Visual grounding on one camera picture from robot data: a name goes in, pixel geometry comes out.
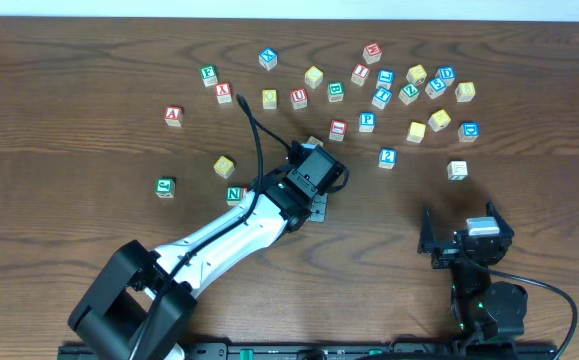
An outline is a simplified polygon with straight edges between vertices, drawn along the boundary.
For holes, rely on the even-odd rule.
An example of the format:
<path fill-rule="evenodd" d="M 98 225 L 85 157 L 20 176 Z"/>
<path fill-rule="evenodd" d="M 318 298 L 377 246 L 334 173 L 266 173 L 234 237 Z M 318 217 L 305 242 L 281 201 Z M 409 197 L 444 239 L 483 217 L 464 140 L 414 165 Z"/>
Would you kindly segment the green N wooden block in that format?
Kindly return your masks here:
<path fill-rule="evenodd" d="M 242 201 L 243 188 L 242 187 L 228 187 L 226 193 L 226 203 L 229 206 L 236 206 Z"/>

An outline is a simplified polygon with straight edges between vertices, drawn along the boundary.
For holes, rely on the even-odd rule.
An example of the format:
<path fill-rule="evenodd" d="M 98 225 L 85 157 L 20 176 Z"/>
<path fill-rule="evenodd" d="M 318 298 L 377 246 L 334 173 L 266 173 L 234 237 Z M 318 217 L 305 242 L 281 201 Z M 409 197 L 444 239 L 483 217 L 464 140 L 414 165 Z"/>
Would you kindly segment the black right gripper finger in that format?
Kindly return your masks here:
<path fill-rule="evenodd" d="M 503 219 L 503 217 L 499 214 L 498 210 L 494 206 L 493 202 L 489 200 L 485 206 L 486 214 L 488 217 L 492 217 L 499 228 L 499 235 L 505 238 L 512 238 L 514 236 L 513 229 L 509 226 L 509 224 Z"/>
<path fill-rule="evenodd" d="M 418 241 L 417 253 L 431 253 L 436 245 L 436 237 L 429 210 L 426 206 L 422 210 L 421 231 Z"/>

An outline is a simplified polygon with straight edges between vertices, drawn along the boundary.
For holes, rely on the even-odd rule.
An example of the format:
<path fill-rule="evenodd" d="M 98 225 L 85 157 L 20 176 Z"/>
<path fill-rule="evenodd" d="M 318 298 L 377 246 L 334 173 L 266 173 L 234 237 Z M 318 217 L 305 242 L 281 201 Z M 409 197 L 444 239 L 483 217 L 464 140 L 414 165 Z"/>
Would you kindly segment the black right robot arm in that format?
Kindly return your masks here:
<path fill-rule="evenodd" d="M 451 273 L 451 309 L 467 339 L 479 343 L 513 340 L 524 334 L 528 295 L 520 286 L 491 280 L 490 267 L 506 255 L 515 232 L 495 206 L 484 217 L 466 220 L 450 241 L 436 238 L 430 213 L 422 212 L 417 252 L 431 256 L 431 267 Z"/>

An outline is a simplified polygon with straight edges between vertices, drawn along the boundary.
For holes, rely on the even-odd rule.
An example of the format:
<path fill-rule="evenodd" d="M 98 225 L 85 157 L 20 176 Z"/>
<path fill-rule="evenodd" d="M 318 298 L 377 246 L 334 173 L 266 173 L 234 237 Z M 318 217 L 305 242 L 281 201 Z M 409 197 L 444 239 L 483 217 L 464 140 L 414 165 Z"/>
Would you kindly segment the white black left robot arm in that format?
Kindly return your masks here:
<path fill-rule="evenodd" d="M 227 213 L 152 251 L 133 240 L 105 264 L 68 319 L 101 359 L 181 359 L 199 295 L 250 254 L 299 229 L 333 180 L 296 170 L 255 179 Z"/>

